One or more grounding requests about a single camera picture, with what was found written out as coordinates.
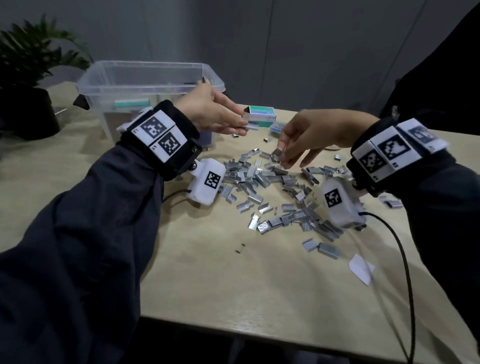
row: wooden table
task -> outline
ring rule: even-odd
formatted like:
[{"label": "wooden table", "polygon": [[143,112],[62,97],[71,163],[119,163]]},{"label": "wooden table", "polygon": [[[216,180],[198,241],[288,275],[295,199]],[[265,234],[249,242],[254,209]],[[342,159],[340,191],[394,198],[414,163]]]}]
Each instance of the wooden table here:
[{"label": "wooden table", "polygon": [[[55,106],[69,106],[76,97],[70,83],[49,91]],[[280,121],[295,114],[276,112]],[[38,211],[79,182],[110,147],[93,113],[70,107],[61,119],[63,129],[52,138],[0,142],[1,250],[17,244]],[[224,161],[255,147],[271,152],[276,141],[263,141],[267,131],[261,128],[235,139],[215,135],[214,145],[202,156]],[[451,143],[460,163],[480,171],[475,157],[480,137],[438,134]],[[334,161],[335,154],[343,156],[341,162]],[[348,156],[348,150],[324,151],[312,166],[340,166]],[[291,171],[300,169],[294,166]],[[185,174],[183,181],[168,182],[165,193],[185,188],[189,181]],[[259,187],[258,192],[279,208],[293,202],[280,184]],[[237,203],[247,198],[244,192],[233,194]],[[417,313],[415,362],[458,363],[456,356],[478,361],[467,326],[420,261],[405,211],[389,210],[371,196],[362,200],[367,211],[379,214],[396,230],[409,260]],[[395,240],[383,225],[369,219],[364,231],[347,231],[334,243],[344,256],[333,260],[303,249],[304,240],[321,237],[302,232],[299,225],[264,235],[249,230],[252,211],[239,214],[220,196],[211,206],[181,195],[167,201],[155,255],[142,281],[142,315],[344,355],[405,361],[397,338],[409,350],[405,273]],[[242,243],[246,246],[238,254],[235,250]],[[355,253],[376,266],[370,286],[349,270]]]}]

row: sleeve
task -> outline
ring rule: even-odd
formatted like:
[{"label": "sleeve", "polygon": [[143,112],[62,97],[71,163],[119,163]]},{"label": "sleeve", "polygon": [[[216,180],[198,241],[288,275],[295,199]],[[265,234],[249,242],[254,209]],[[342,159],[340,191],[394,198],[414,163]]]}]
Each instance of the sleeve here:
[{"label": "sleeve", "polygon": [[[378,121],[352,150],[393,124]],[[386,189],[402,201],[423,263],[480,342],[478,174],[443,150],[393,174]]]},{"label": "sleeve", "polygon": [[118,145],[0,254],[1,363],[118,363],[140,315],[160,175]]}]

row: wall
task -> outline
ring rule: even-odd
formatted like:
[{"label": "wall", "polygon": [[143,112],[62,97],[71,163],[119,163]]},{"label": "wall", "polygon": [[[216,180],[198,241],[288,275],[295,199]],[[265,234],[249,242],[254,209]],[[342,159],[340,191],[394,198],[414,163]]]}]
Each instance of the wall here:
[{"label": "wall", "polygon": [[[394,80],[476,2],[0,0],[0,29],[45,12],[87,42],[95,60],[205,62],[239,103],[378,112]],[[80,74],[60,67],[42,85]]]}]

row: piece of paper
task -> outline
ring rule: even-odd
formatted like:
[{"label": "piece of paper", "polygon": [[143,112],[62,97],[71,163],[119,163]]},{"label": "piece of paper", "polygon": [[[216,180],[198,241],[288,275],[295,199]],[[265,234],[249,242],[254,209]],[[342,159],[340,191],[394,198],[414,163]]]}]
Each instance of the piece of paper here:
[{"label": "piece of paper", "polygon": [[355,253],[348,266],[353,274],[355,274],[363,283],[366,285],[370,284],[372,281],[372,272],[375,269],[375,266],[372,263],[367,262],[360,255]]}]

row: box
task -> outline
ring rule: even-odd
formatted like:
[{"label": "box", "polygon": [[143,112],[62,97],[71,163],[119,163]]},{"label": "box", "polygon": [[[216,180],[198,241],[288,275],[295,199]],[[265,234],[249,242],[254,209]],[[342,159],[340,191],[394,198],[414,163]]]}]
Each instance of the box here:
[{"label": "box", "polygon": [[243,109],[250,113],[250,121],[261,127],[268,128],[276,120],[275,110],[269,106],[247,106]]},{"label": "box", "polygon": [[[100,119],[107,138],[115,143],[117,128],[138,112],[163,100],[176,101],[205,79],[220,92],[225,84],[205,63],[97,61],[77,82],[77,90]],[[211,133],[201,133],[211,143]]]}]

